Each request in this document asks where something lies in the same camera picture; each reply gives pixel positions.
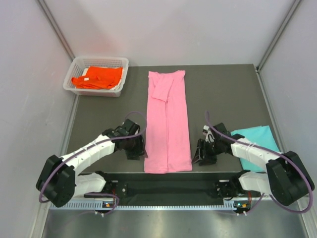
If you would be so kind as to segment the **pink t shirt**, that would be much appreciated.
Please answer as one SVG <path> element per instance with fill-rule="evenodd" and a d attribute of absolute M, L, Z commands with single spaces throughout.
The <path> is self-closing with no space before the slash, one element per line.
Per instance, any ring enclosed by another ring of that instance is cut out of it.
<path fill-rule="evenodd" d="M 144 171 L 166 174 L 192 170 L 184 70 L 148 74 Z"/>

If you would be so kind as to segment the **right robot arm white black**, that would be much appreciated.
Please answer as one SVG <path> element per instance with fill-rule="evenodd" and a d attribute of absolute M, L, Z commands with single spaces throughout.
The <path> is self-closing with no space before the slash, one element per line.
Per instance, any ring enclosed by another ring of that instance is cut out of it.
<path fill-rule="evenodd" d="M 213 165 L 220 154 L 244 159 L 261 168 L 260 172 L 243 169 L 228 182 L 218 182 L 216 188 L 223 197 L 243 196 L 248 191 L 267 194 L 282 206 L 289 206 L 306 195 L 315 185 L 299 155 L 293 151 L 280 153 L 249 141 L 243 135 L 229 132 L 223 123 L 203 128 L 192 163 Z"/>

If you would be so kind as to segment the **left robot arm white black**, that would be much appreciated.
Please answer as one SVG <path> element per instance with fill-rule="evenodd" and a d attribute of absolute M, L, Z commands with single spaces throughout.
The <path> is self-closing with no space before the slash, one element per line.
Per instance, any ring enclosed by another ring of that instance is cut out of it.
<path fill-rule="evenodd" d="M 51 202 L 56 207 L 62 207 L 77 196 L 92 193 L 103 197 L 110 195 L 112 184 L 106 181 L 102 172 L 81 173 L 99 159 L 121 150 L 128 160 L 138 160 L 145 154 L 143 131 L 130 119 L 115 129 L 105 130 L 72 153 L 48 157 L 36 183 L 39 202 Z"/>

